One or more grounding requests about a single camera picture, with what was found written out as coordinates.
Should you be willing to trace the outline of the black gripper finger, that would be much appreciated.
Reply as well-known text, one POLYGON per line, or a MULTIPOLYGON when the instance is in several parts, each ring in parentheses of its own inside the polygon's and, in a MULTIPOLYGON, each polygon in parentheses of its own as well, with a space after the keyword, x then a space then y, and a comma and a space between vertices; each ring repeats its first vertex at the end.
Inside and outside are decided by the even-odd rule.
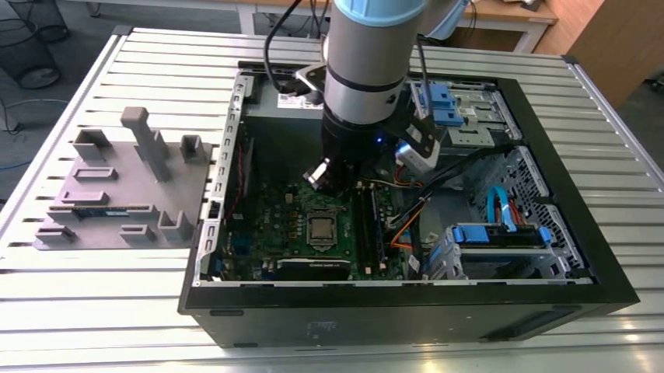
POLYGON ((303 174, 305 181, 314 191, 334 191, 334 163, 330 158, 322 157, 318 164, 303 174))
POLYGON ((355 186, 361 174, 361 167, 357 164, 338 164, 333 173, 334 194, 345 195, 355 186))

